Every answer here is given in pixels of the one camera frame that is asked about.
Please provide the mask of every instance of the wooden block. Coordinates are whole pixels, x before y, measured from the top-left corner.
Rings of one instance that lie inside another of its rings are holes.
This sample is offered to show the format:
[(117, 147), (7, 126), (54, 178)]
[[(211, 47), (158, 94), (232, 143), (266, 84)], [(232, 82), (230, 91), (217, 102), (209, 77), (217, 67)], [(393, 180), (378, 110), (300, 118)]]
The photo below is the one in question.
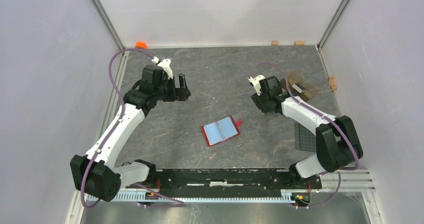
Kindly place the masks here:
[(297, 41), (294, 42), (294, 45), (295, 46), (304, 46), (305, 42), (303, 40), (297, 40)]
[(334, 76), (330, 76), (328, 78), (328, 84), (330, 85), (330, 90), (332, 91), (337, 90), (337, 86), (334, 84)]

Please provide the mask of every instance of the orange object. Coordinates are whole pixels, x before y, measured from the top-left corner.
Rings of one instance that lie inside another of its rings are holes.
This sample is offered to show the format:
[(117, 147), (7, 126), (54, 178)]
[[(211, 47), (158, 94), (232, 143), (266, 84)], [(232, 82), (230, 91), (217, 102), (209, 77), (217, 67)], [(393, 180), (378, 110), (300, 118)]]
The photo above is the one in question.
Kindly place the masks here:
[(334, 76), (330, 76), (330, 77), (328, 78), (328, 84), (330, 85), (330, 89), (331, 89), (332, 91), (337, 90), (337, 86), (334, 84)]
[(146, 43), (139, 41), (135, 44), (135, 48), (146, 49), (147, 45), (146, 45)]
[(297, 41), (294, 42), (294, 45), (295, 46), (304, 46), (305, 42), (303, 40), (297, 40)]

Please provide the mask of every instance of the orange cap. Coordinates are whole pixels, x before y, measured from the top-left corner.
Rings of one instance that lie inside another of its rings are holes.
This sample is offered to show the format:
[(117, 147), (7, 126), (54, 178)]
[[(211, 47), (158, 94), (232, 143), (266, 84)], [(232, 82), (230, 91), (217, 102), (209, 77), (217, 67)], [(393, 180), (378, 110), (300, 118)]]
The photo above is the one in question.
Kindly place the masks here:
[(146, 49), (147, 45), (144, 42), (139, 41), (135, 44), (135, 48)]

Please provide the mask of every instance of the metal beam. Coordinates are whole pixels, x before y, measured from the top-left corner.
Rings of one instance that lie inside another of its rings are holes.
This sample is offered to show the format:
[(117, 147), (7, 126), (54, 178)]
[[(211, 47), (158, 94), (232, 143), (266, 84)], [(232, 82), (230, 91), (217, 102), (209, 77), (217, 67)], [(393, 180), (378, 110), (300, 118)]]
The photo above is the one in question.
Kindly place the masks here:
[(97, 11), (98, 15), (100, 16), (101, 21), (106, 26), (107, 31), (109, 32), (110, 36), (113, 39), (113, 42), (115, 42), (116, 47), (119, 50), (122, 50), (125, 48), (124, 44), (122, 43), (121, 39), (118, 36), (117, 31), (115, 30), (114, 26), (112, 25), (111, 20), (109, 19), (108, 15), (106, 14), (105, 9), (102, 6), (102, 3), (100, 0), (91, 0), (95, 10)]
[(337, 23), (339, 22), (340, 17), (342, 16), (343, 12), (345, 12), (345, 9), (347, 5), (349, 4), (351, 0), (341, 0), (340, 4), (338, 5), (337, 10), (335, 11), (330, 23), (328, 24), (327, 28), (324, 31), (324, 34), (321, 37), (321, 40), (318, 42), (318, 50), (321, 50), (324, 45), (326, 44), (330, 34), (333, 32), (334, 27), (336, 27)]

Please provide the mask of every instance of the gray floor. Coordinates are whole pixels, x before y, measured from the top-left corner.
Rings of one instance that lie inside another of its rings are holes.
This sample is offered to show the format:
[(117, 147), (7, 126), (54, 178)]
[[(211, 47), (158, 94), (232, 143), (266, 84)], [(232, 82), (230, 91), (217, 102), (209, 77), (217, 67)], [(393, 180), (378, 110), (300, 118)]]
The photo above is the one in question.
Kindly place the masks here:
[[(338, 111), (327, 74), (314, 46), (255, 46), (151, 49), (161, 59), (171, 58), (174, 75), (185, 74), (192, 96), (183, 102), (160, 102), (128, 139), (116, 165), (135, 159), (158, 168), (288, 167), (311, 155), (295, 149), (295, 122), (279, 114), (263, 115), (250, 96), (247, 75), (263, 61), (286, 72), (298, 70), (320, 88), (309, 103), (329, 114)], [(128, 58), (122, 83), (127, 92), (150, 64), (142, 53)], [(255, 75), (283, 76), (271, 66)], [(208, 147), (201, 126), (232, 115), (242, 119), (241, 135)]]
[[(330, 197), (313, 193), (311, 204)], [(134, 202), (104, 202), (84, 211), (82, 224), (369, 224), (361, 193), (339, 193), (325, 205), (295, 210), (275, 203), (187, 203), (186, 207), (138, 207)]]

